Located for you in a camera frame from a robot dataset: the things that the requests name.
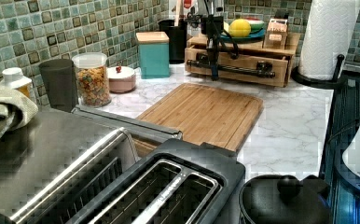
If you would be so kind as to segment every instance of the wooden cutting board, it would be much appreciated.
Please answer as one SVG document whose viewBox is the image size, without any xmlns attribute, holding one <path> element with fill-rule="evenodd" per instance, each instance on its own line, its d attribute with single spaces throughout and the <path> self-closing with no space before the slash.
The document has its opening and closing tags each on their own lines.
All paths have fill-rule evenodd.
<svg viewBox="0 0 360 224">
<path fill-rule="evenodd" d="M 182 84 L 138 119 L 183 132 L 183 140 L 237 151 L 253 128 L 262 100 L 234 91 Z"/>
</svg>

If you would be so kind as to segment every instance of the lemon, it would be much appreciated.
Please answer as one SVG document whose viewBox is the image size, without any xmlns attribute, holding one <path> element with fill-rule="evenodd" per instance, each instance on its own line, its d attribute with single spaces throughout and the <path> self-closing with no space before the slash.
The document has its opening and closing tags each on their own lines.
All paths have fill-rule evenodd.
<svg viewBox="0 0 360 224">
<path fill-rule="evenodd" d="M 247 37 L 251 30 L 250 23 L 244 19 L 237 19 L 229 26 L 229 34 L 233 37 Z"/>
</svg>

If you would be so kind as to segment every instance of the kitchen counter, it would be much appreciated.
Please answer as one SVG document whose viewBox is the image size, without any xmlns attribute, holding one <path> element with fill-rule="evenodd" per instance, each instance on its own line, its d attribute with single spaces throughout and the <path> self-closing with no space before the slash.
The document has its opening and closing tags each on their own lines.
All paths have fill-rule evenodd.
<svg viewBox="0 0 360 224">
<path fill-rule="evenodd" d="M 264 109 L 239 150 L 237 161 L 246 167 L 246 179 L 267 174 L 290 174 L 299 179 L 317 175 L 333 91 L 299 85 L 290 79 L 286 88 L 189 74 L 183 64 L 171 64 L 171 76 L 141 79 L 136 89 L 112 94 L 103 111 L 136 118 L 183 83 L 197 83 L 258 97 Z"/>
</svg>

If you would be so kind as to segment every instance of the glass jar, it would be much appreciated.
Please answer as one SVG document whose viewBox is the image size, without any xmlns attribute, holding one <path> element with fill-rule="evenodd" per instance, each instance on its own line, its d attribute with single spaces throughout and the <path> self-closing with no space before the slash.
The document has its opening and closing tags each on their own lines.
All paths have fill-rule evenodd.
<svg viewBox="0 0 360 224">
<path fill-rule="evenodd" d="M 81 104 L 101 107 L 111 102 L 106 70 L 107 56 L 83 53 L 72 58 L 76 69 L 78 95 Z"/>
</svg>

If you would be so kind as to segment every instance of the dish towel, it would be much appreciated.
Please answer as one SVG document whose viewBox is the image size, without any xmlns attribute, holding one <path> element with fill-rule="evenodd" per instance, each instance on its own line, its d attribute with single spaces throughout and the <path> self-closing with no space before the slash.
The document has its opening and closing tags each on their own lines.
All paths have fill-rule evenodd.
<svg viewBox="0 0 360 224">
<path fill-rule="evenodd" d="M 25 126 L 37 111 L 37 105 L 21 92 L 0 86 L 0 138 Z"/>
</svg>

